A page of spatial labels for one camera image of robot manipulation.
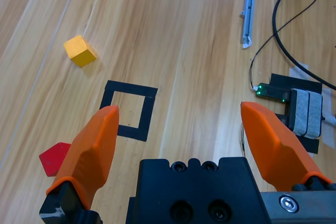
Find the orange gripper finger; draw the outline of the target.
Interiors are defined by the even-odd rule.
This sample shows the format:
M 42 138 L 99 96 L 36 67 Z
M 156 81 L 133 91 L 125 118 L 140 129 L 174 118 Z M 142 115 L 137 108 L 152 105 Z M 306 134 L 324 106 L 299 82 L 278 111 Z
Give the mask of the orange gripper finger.
M 246 101 L 240 110 L 250 151 L 267 183 L 277 191 L 289 191 L 296 184 L 306 184 L 311 177 L 317 177 L 323 185 L 332 184 L 273 111 Z
M 96 112 L 72 143 L 57 143 L 40 154 L 48 177 L 54 177 L 39 211 L 44 223 L 102 223 L 91 210 L 97 190 L 107 182 L 119 127 L 119 108 Z

